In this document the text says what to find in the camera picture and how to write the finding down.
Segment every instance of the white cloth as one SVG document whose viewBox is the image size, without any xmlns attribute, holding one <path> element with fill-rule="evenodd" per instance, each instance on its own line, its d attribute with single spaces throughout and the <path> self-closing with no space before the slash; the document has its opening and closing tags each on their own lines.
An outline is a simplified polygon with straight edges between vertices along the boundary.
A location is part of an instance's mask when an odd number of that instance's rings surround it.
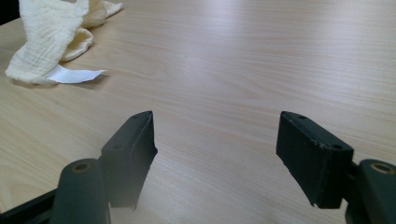
<svg viewBox="0 0 396 224">
<path fill-rule="evenodd" d="M 12 57 L 6 75 L 26 83 L 56 83 L 44 76 L 59 62 L 87 51 L 93 41 L 87 29 L 102 25 L 121 7 L 103 0 L 20 0 L 26 43 Z"/>
</svg>

